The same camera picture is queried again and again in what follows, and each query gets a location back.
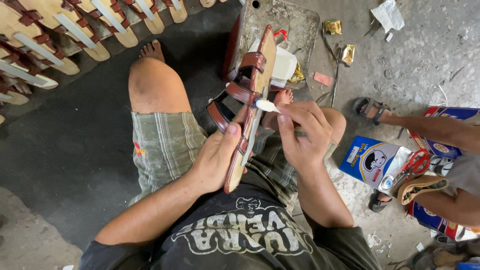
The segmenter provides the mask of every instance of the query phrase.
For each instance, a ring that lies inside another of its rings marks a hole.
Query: red scissors
[[[402,172],[397,177],[395,184],[404,181],[411,176],[419,176],[423,174],[428,167],[430,166],[430,158],[428,157],[427,150],[419,150],[410,155],[410,160],[408,163],[402,168]]]

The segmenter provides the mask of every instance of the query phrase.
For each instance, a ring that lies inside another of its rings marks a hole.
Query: toe
[[[158,42],[158,40],[156,40],[156,39],[154,39],[152,41],[152,46],[153,46],[153,49],[155,49],[155,50],[161,49],[160,48],[160,42]]]

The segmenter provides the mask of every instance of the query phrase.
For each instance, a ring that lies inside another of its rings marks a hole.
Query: green plaid shorts
[[[191,112],[132,112],[132,119],[133,162],[138,168],[142,193],[130,205],[186,173],[207,141],[206,132]],[[261,126],[258,131],[253,146],[255,155],[248,160],[247,168],[265,180],[285,207],[291,207],[297,198],[297,176],[285,159],[280,134]],[[325,159],[335,148],[330,144]]]

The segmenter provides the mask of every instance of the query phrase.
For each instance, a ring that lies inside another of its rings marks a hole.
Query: candy wrapper
[[[341,35],[343,33],[342,21],[325,22],[325,31],[330,32],[331,35]]]
[[[305,76],[303,76],[303,72],[301,71],[300,62],[297,62],[297,67],[295,68],[292,77],[288,79],[288,81],[291,83],[296,83],[301,80],[305,80]]]
[[[355,51],[355,45],[347,44],[347,47],[343,49],[342,61],[348,64],[353,62],[353,52]]]

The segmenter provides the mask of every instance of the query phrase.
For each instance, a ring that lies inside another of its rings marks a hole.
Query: hand
[[[300,175],[315,172],[323,165],[332,138],[332,127],[313,101],[279,103],[277,107],[282,113],[278,116],[278,127],[285,158]],[[295,136],[294,122],[303,128],[306,136]]]

